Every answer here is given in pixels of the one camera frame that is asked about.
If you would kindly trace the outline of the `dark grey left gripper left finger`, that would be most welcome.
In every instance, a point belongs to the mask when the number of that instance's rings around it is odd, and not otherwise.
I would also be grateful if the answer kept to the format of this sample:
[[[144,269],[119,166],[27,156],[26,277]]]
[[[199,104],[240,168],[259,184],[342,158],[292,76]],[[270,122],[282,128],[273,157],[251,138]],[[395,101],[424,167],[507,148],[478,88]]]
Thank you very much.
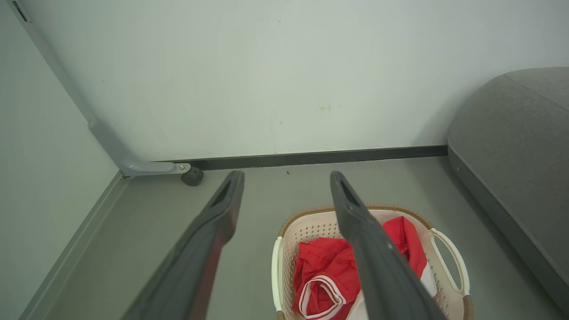
[[[204,320],[221,251],[236,230],[244,172],[230,172],[138,294],[124,320]]]

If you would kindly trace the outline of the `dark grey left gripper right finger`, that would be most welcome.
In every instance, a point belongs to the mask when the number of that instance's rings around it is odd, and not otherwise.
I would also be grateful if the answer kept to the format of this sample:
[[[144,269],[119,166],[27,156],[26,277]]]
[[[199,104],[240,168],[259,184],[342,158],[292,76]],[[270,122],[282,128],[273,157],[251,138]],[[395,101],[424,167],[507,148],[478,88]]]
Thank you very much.
[[[370,320],[443,320],[433,298],[378,220],[338,171],[330,174],[337,224],[350,242]]]

